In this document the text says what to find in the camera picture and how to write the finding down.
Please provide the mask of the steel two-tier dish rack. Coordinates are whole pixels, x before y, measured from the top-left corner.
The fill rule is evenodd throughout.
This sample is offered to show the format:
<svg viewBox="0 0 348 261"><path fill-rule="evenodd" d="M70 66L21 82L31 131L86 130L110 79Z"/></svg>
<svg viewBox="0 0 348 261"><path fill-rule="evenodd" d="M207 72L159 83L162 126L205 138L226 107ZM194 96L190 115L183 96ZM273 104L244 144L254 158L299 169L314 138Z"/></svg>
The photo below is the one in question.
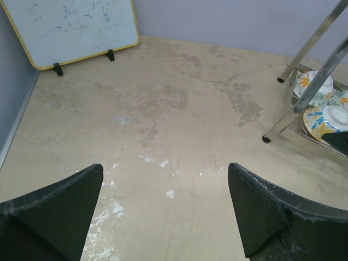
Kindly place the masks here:
<svg viewBox="0 0 348 261"><path fill-rule="evenodd" d="M295 83L298 70L301 68L300 62L305 58L308 52L314 47L334 21L347 8L347 0L341 0L325 18L321 25L317 28L314 34L309 38L306 44L301 48L295 58L287 65L285 70L277 78L277 81L283 83L289 76L291 76L290 86ZM325 80L331 75L341 60L347 55L347 38L345 38L332 54L327 58L324 64L320 67L318 74L314 80L309 83L309 87L304 91L304 95L297 99L294 105L290 106L289 111L268 131L262 136L265 143L269 143L271 139L281 134L288 128L288 124L292 123L297 117L301 116Z"/></svg>

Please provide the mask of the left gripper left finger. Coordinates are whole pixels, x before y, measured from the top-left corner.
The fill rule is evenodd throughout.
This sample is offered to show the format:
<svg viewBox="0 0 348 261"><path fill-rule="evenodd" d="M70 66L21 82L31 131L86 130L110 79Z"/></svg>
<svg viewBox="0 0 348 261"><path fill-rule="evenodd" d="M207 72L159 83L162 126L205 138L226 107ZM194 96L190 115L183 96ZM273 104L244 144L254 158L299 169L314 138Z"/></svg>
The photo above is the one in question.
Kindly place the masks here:
<svg viewBox="0 0 348 261"><path fill-rule="evenodd" d="M1 260L80 260L103 166L1 203Z"/></svg>

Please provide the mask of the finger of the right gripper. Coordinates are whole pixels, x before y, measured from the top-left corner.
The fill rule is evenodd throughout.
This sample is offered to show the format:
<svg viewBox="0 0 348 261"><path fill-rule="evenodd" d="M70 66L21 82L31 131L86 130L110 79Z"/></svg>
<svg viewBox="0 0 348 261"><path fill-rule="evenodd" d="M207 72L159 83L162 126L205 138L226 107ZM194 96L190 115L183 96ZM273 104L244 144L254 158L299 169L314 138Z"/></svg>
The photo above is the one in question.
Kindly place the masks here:
<svg viewBox="0 0 348 261"><path fill-rule="evenodd" d="M343 155L347 156L347 139L348 132L326 133L323 135L323 140L337 149Z"/></svg>

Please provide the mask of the blue orange floral bowl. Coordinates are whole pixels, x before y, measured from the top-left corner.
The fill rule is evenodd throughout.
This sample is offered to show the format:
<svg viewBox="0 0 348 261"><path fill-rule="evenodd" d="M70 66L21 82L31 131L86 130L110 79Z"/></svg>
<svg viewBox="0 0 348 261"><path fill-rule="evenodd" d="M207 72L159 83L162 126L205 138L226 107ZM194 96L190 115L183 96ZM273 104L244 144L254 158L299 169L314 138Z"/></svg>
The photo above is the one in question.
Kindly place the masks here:
<svg viewBox="0 0 348 261"><path fill-rule="evenodd" d="M321 137L327 133L346 132L347 111L332 105L309 108L303 113L303 123L315 140L328 145Z"/></svg>

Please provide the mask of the orange flower green leaf bowl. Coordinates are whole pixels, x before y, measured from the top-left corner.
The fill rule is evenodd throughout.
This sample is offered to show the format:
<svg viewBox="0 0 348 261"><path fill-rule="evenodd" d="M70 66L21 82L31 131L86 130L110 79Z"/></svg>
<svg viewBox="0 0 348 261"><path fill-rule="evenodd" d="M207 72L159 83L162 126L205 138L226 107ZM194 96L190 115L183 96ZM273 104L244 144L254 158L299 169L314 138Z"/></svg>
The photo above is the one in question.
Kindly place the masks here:
<svg viewBox="0 0 348 261"><path fill-rule="evenodd" d="M348 111L348 90L335 91L330 97L329 104Z"/></svg>

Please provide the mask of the small whiteboard wooden frame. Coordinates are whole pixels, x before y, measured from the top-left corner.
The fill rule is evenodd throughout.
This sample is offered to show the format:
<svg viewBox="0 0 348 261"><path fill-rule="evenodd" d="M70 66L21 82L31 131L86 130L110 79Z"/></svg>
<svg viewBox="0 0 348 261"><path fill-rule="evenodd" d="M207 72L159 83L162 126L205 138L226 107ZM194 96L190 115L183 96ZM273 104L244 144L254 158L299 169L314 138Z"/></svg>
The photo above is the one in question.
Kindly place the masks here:
<svg viewBox="0 0 348 261"><path fill-rule="evenodd" d="M133 1L1 1L31 63L44 71L136 46Z"/></svg>

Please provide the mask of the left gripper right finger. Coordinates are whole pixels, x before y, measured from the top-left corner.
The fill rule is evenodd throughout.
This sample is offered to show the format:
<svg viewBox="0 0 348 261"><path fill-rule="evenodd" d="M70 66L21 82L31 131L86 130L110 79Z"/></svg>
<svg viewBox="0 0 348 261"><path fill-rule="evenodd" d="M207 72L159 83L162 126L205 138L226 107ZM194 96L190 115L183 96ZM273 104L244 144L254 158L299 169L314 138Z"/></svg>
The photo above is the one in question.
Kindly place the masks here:
<svg viewBox="0 0 348 261"><path fill-rule="evenodd" d="M231 163L228 187L249 260L347 260L347 211L299 196Z"/></svg>

